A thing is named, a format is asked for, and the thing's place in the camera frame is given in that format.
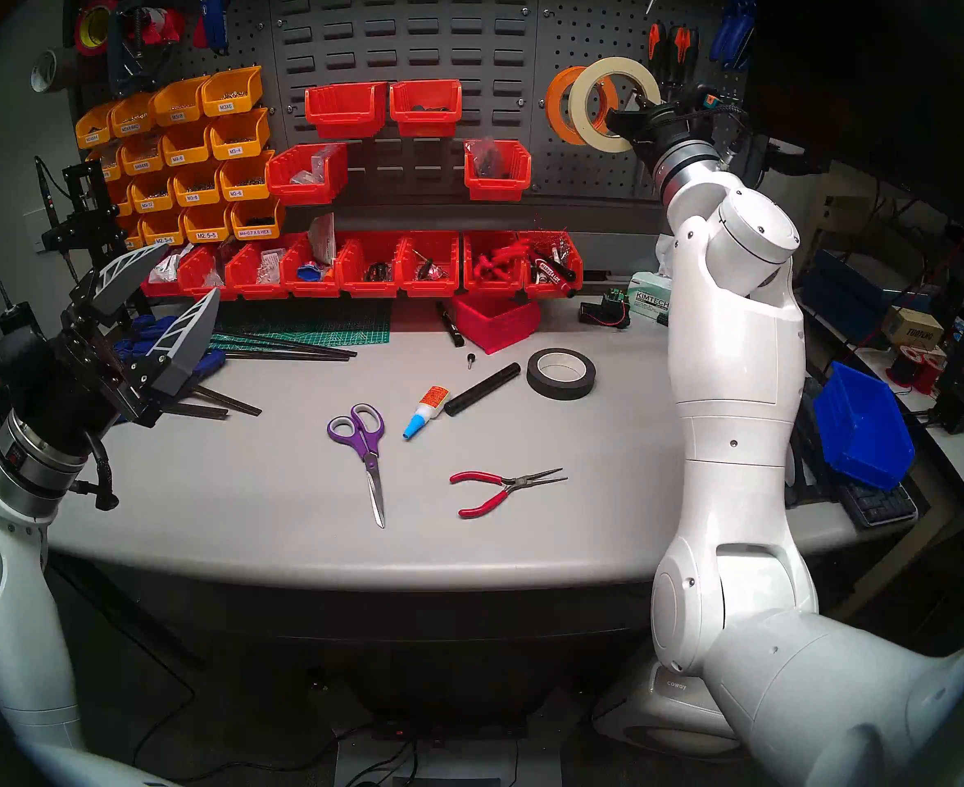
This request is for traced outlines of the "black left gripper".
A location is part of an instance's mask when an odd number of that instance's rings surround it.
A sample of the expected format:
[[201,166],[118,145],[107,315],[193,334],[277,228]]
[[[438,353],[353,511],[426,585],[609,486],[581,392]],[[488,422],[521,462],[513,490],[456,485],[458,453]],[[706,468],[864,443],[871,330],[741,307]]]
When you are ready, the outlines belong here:
[[188,307],[141,355],[117,349],[120,341],[143,343],[124,304],[169,248],[144,246],[108,264],[93,302],[73,301],[54,337],[44,337],[33,314],[19,322],[19,440],[25,452],[101,457],[113,424],[154,426],[162,403],[193,375],[209,348],[220,290]]

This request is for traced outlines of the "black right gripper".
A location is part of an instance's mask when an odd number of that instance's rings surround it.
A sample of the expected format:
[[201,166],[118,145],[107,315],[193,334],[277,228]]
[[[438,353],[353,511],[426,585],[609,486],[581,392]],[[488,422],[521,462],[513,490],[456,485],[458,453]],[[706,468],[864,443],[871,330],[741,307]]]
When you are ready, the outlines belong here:
[[631,94],[631,110],[609,110],[607,132],[636,141],[638,159],[660,159],[673,146],[687,141],[714,144],[710,109],[679,111],[670,103],[654,103],[640,91]]

